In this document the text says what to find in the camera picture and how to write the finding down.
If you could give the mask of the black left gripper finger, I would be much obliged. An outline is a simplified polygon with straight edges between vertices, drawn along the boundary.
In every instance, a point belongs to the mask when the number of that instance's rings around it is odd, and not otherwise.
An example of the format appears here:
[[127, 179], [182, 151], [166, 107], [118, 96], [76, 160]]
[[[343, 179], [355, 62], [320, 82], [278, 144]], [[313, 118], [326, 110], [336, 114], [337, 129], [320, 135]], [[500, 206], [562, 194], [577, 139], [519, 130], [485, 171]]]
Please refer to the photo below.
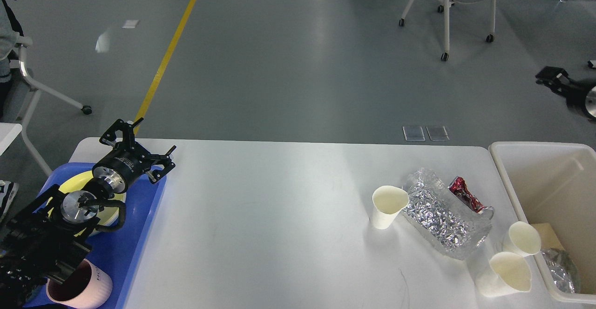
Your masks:
[[135, 141], [134, 129], [141, 124], [143, 117], [131, 123], [122, 119], [116, 120], [104, 133], [100, 136], [100, 143], [111, 146], [112, 153], [128, 152], [132, 154], [145, 154], [146, 150], [140, 143]]
[[156, 184], [172, 171], [176, 164], [172, 161], [171, 154], [176, 149], [173, 145], [166, 154], [151, 154], [145, 151], [140, 158], [141, 172], [145, 174], [152, 184]]

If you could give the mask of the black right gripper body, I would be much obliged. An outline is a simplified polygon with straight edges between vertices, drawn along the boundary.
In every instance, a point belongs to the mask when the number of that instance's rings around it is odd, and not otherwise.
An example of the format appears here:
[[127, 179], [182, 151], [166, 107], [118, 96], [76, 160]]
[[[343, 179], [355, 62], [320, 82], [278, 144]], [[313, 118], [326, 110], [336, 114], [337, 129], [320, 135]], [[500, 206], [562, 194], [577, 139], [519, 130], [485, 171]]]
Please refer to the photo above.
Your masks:
[[572, 113], [596, 121], [596, 85], [583, 83], [572, 86], [566, 97], [566, 106]]

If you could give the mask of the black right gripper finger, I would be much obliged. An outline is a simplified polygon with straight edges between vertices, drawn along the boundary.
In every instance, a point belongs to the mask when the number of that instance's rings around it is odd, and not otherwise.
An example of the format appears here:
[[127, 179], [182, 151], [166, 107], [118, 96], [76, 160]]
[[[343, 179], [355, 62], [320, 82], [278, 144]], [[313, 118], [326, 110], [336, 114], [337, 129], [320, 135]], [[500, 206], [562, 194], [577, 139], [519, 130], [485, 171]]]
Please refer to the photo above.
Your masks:
[[569, 97], [577, 91], [568, 72], [561, 67], [543, 67], [536, 75], [536, 83], [548, 87], [553, 93]]

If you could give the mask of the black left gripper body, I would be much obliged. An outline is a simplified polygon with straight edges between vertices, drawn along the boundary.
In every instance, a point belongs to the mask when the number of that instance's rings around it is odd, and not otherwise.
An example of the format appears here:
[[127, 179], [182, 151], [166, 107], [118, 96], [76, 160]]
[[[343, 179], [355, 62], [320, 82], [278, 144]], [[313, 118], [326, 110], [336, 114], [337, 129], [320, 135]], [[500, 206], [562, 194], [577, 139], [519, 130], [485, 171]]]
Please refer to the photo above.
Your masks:
[[92, 167], [92, 175], [104, 181], [113, 193], [125, 193], [150, 167], [148, 151], [116, 148]]

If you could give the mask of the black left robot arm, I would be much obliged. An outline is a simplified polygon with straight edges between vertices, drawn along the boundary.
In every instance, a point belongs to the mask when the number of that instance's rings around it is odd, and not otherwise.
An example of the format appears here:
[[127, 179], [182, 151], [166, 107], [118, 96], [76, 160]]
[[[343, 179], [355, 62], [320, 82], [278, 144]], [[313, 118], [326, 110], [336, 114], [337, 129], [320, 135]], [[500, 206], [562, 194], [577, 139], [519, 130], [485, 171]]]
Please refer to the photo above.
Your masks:
[[99, 138], [111, 151], [91, 169], [92, 177], [72, 192], [50, 186], [12, 218], [1, 241], [1, 307], [21, 309], [44, 283], [71, 286], [81, 269], [92, 269], [87, 243], [94, 231], [110, 233], [125, 226], [123, 194], [146, 175], [153, 184], [175, 167], [173, 148], [152, 154], [135, 139], [134, 122], [116, 120]]

